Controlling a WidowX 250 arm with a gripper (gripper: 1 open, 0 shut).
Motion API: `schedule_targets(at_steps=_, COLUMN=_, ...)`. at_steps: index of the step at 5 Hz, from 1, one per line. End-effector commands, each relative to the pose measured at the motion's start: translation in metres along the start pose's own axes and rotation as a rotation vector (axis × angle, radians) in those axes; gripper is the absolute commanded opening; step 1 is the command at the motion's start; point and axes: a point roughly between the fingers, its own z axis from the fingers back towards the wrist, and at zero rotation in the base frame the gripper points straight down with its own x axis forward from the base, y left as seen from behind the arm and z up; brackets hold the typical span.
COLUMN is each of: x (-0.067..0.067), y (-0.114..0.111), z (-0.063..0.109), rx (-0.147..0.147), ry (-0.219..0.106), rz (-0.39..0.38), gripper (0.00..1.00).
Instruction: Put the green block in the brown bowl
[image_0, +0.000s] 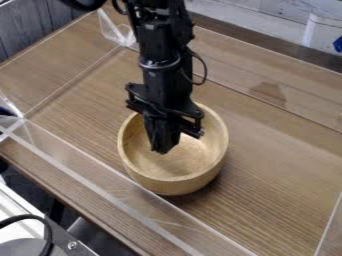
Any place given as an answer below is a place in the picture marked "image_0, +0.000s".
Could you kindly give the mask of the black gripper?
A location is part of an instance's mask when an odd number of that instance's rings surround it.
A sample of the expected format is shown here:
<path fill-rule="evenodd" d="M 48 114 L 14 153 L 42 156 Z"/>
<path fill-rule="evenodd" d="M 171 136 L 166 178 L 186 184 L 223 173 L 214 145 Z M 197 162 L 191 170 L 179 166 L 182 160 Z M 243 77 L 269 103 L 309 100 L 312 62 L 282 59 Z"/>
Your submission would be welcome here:
<path fill-rule="evenodd" d="M 205 113 L 191 100 L 193 60 L 174 63 L 141 61 L 143 84 L 129 83 L 127 107 L 145 116 L 145 127 L 151 150 L 169 153 L 179 144 L 181 132 L 201 138 Z"/>

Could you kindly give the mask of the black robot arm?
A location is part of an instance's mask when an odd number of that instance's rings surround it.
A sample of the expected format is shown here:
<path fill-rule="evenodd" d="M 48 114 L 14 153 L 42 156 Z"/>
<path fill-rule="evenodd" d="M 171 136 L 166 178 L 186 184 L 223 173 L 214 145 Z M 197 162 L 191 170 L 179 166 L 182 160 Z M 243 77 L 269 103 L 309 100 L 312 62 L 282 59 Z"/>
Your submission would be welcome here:
<path fill-rule="evenodd" d="M 95 11 L 111 2 L 130 20 L 139 45 L 143 82 L 126 85 L 127 107 L 142 114 L 151 150 L 166 154 L 181 135 L 203 135 L 205 111 L 191 99 L 193 61 L 201 56 L 190 49 L 194 23 L 185 0 L 60 0 L 80 11 Z"/>

